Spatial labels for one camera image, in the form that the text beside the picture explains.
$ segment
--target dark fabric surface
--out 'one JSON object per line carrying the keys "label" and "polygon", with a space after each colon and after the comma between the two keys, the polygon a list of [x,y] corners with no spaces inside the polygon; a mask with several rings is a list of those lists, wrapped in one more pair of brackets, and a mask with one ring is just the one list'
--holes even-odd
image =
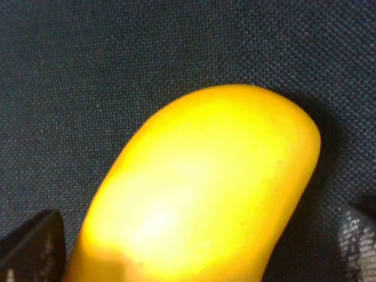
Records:
{"label": "dark fabric surface", "polygon": [[0,2],[0,236],[54,208],[70,252],[155,111],[249,83],[302,106],[320,161],[264,281],[343,281],[341,206],[376,192],[375,1]]}

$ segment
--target yellow banana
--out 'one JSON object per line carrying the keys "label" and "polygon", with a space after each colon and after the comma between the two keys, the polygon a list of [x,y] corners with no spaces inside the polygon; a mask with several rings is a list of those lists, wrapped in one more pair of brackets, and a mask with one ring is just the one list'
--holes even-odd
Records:
{"label": "yellow banana", "polygon": [[256,86],[155,113],[83,223],[65,282],[260,282],[320,152],[312,119]]}

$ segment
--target fabric texture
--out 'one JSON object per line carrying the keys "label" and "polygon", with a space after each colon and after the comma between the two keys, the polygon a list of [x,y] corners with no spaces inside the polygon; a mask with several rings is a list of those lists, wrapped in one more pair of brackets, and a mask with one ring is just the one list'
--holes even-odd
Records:
{"label": "fabric texture", "polygon": [[0,236],[61,210],[70,254],[116,156],[225,83],[300,105],[323,141],[264,281],[344,281],[342,207],[376,193],[375,1],[0,2]]}

